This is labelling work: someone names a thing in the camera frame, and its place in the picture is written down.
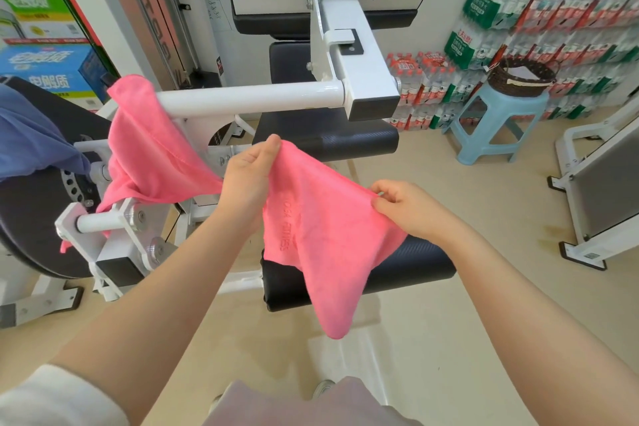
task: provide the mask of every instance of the cardboard box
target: cardboard box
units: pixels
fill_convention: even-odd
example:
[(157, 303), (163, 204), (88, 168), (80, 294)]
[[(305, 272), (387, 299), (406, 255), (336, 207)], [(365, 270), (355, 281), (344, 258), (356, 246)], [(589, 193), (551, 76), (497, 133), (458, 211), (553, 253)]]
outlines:
[(90, 44), (6, 46), (0, 51), (0, 75), (18, 76), (90, 110), (108, 99), (100, 80), (105, 73)]
[(0, 0), (0, 39), (85, 39), (65, 0)]

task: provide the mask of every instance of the right hand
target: right hand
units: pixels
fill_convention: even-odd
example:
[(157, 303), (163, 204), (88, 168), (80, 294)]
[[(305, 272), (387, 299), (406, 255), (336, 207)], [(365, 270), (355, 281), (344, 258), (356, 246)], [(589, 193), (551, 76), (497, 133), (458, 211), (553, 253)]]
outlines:
[(457, 235), (464, 222), (437, 202), (425, 190), (400, 180), (378, 180), (371, 186), (382, 196), (372, 201), (373, 208), (384, 214), (403, 231), (442, 246)]

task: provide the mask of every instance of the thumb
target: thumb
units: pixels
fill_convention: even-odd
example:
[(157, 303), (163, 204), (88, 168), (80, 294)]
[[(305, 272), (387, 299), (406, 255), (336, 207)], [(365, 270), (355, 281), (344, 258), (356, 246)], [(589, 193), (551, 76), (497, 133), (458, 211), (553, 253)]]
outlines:
[(380, 214), (384, 214), (384, 216), (388, 217), (392, 221), (394, 221), (394, 217), (397, 212), (396, 206), (397, 204), (387, 201), (384, 197), (376, 197), (372, 200), (372, 208)]
[(268, 172), (271, 171), (271, 167), (273, 166), (273, 162), (275, 162), (276, 160), (281, 146), (282, 139), (280, 139), (275, 134), (269, 136), (264, 142), (264, 146), (262, 146), (260, 155), (258, 155), (258, 158), (255, 159), (253, 165), (256, 166), (261, 172), (264, 172), (264, 175), (268, 175)]

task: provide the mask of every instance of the brown basket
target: brown basket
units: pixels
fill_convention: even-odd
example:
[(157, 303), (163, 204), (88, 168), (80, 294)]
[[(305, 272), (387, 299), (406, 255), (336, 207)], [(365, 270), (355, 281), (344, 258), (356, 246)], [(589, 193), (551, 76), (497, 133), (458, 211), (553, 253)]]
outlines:
[[(527, 67), (538, 80), (526, 80), (506, 72), (509, 68)], [(504, 58), (488, 75), (488, 84), (492, 89), (508, 96), (533, 98), (541, 95), (555, 81), (555, 72), (545, 64), (521, 58)]]

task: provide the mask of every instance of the blue plastic stool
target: blue plastic stool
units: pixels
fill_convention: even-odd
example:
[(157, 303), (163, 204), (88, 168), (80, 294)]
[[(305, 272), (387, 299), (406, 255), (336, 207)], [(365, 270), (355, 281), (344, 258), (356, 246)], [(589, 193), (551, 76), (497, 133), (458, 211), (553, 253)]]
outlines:
[[(475, 131), (469, 135), (463, 129), (461, 123), (459, 123), (459, 119), (462, 116), (464, 118), (471, 116), (468, 113), (466, 115), (464, 113), (477, 98), (481, 98), (486, 104), (486, 113), (477, 124)], [(459, 163), (473, 165), (482, 155), (497, 154), (510, 154), (511, 158), (509, 161), (514, 162), (520, 145), (531, 132), (535, 123), (539, 121), (541, 115), (544, 114), (547, 102), (548, 91), (544, 91), (541, 95), (534, 98), (516, 98), (502, 94), (492, 89), (488, 83), (484, 83), (477, 93), (464, 105), (459, 115), (455, 116), (451, 125), (443, 130), (443, 133), (452, 130), (453, 135), (461, 144), (461, 150), (459, 151), (459, 155), (457, 155)], [(535, 117), (524, 131), (514, 120), (510, 119), (511, 116), (516, 115), (535, 115)], [(513, 132), (519, 141), (506, 145), (491, 145), (491, 139), (504, 125)]]

